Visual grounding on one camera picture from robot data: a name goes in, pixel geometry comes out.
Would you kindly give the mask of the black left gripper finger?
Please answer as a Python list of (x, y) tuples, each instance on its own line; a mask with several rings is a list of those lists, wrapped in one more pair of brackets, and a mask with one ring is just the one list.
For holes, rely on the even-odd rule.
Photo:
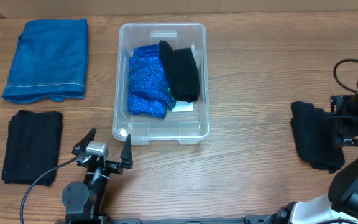
[(78, 155), (81, 151), (86, 151), (87, 145), (91, 141), (94, 141), (95, 135), (96, 135), (96, 128), (92, 128), (89, 131), (89, 133), (73, 147), (71, 153), (74, 155)]
[(132, 169), (133, 166), (133, 158), (131, 151), (131, 135), (128, 134), (124, 143), (124, 147), (121, 151), (121, 166), (125, 169)]

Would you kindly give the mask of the black cloth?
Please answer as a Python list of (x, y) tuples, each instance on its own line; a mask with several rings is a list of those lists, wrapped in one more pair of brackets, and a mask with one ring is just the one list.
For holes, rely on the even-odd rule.
[(6, 154), (1, 180), (6, 184), (50, 186), (56, 172), (41, 177), (58, 165), (63, 115), (57, 111), (35, 113), (20, 110), (8, 124)]
[(293, 102), (291, 110), (291, 126), (299, 158), (312, 168), (331, 174), (340, 170), (344, 165), (344, 154), (336, 141), (335, 120), (311, 103)]
[(200, 80), (191, 48), (173, 50), (167, 41), (161, 40), (160, 60), (168, 80), (172, 96), (177, 101), (197, 101)]

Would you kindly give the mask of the blue green glitter cloth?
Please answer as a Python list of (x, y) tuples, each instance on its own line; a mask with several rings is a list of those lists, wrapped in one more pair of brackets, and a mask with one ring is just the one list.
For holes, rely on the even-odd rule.
[(159, 44), (134, 49), (129, 59), (128, 110), (164, 119), (176, 105), (160, 59)]

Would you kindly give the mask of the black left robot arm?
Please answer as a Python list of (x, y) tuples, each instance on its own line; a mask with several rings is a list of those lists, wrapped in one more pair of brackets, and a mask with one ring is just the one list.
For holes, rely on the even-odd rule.
[(75, 161), (78, 166), (86, 168), (86, 174), (82, 182), (72, 182), (63, 189), (65, 223), (111, 223), (109, 215), (101, 211), (109, 176), (121, 175), (124, 169), (131, 169), (133, 166), (130, 135), (125, 140), (120, 162), (108, 159), (107, 145), (96, 142), (95, 135), (96, 129), (92, 128), (73, 147)]

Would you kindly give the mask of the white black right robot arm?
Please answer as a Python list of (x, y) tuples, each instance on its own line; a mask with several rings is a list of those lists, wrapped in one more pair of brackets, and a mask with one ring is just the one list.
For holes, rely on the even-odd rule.
[(291, 104), (298, 156), (335, 174), (328, 193), (292, 202), (264, 223), (358, 223), (358, 80), (348, 95), (331, 96), (330, 106), (325, 111), (302, 101)]

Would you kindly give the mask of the clear plastic storage bin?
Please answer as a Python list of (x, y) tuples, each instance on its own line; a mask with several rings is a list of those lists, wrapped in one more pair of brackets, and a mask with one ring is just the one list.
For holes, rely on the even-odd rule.
[[(128, 110), (129, 59), (137, 47), (167, 41), (172, 49), (191, 48), (198, 68), (200, 95), (192, 112), (167, 111), (164, 119), (131, 115)], [(133, 145), (150, 141), (198, 144), (210, 130), (207, 31), (201, 23), (127, 23), (119, 30), (113, 136), (120, 141), (130, 134)]]

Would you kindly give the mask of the white paper label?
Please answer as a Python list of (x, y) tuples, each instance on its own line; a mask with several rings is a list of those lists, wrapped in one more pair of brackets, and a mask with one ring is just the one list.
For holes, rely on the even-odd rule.
[(172, 108), (173, 113), (178, 112), (192, 112), (193, 111), (193, 102), (186, 101), (176, 101), (175, 106)]

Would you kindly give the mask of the folded blue denim cloth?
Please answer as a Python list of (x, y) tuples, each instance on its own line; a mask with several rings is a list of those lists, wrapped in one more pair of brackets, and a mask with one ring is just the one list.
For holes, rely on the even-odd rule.
[(86, 19), (27, 22), (1, 97), (15, 104), (83, 99), (88, 60)]

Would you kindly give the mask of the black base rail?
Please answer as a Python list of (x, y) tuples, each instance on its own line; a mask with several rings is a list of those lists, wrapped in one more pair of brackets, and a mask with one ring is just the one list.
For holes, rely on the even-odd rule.
[(102, 218), (99, 220), (77, 220), (63, 223), (77, 224), (270, 224), (274, 222), (276, 215), (247, 215), (244, 218), (207, 218), (207, 219), (166, 219), (166, 220), (141, 220), (133, 219), (111, 219)]

